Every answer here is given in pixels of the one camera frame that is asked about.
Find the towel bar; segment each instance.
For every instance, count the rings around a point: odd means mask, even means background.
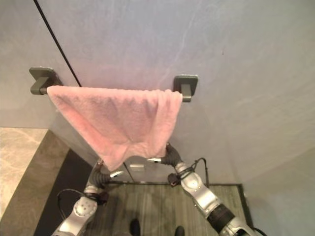
[[[47,88],[52,85],[63,85],[58,75],[53,69],[44,67],[31,67],[30,73],[36,80],[31,87],[34,95],[47,94]],[[196,75],[178,75],[174,78],[173,91],[178,91],[183,95],[183,102],[190,102],[195,94],[198,83]]]

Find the marble floor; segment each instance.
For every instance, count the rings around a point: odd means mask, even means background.
[[[0,220],[46,132],[0,127]]]

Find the towel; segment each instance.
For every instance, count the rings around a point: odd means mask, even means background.
[[[47,93],[110,171],[130,156],[165,156],[182,103],[170,90],[50,86]]]

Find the black shoe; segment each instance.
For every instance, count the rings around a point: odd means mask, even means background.
[[[185,236],[185,230],[183,226],[178,226],[175,231],[175,236]]]
[[[140,223],[138,219],[133,219],[131,221],[129,232],[132,236],[140,236]]]

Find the robotic arm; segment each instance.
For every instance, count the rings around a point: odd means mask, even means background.
[[[93,220],[97,205],[106,202],[104,184],[119,176],[123,171],[103,174],[100,169],[103,162],[99,160],[93,167],[82,196],[73,206],[71,214],[58,226],[52,236],[81,236],[86,226]]]
[[[220,199],[211,192],[203,183],[198,174],[187,166],[179,153],[168,144],[167,155],[164,158],[148,159],[175,168],[177,176],[181,179],[181,185],[192,198],[195,206],[217,231],[219,236],[257,236],[257,234],[240,218],[236,217]]]
[[[240,218],[236,217],[220,199],[203,183],[192,167],[187,166],[179,153],[167,145],[167,155],[164,158],[151,158],[151,162],[171,165],[186,193],[192,198],[195,206],[200,210],[219,236],[257,236],[257,234]],[[94,166],[89,181],[84,189],[84,195],[75,203],[72,213],[58,226],[52,236],[82,236],[86,226],[92,221],[97,209],[106,201],[104,197],[104,184],[113,177],[121,175],[122,171],[102,174],[100,169],[103,162],[100,160]]]

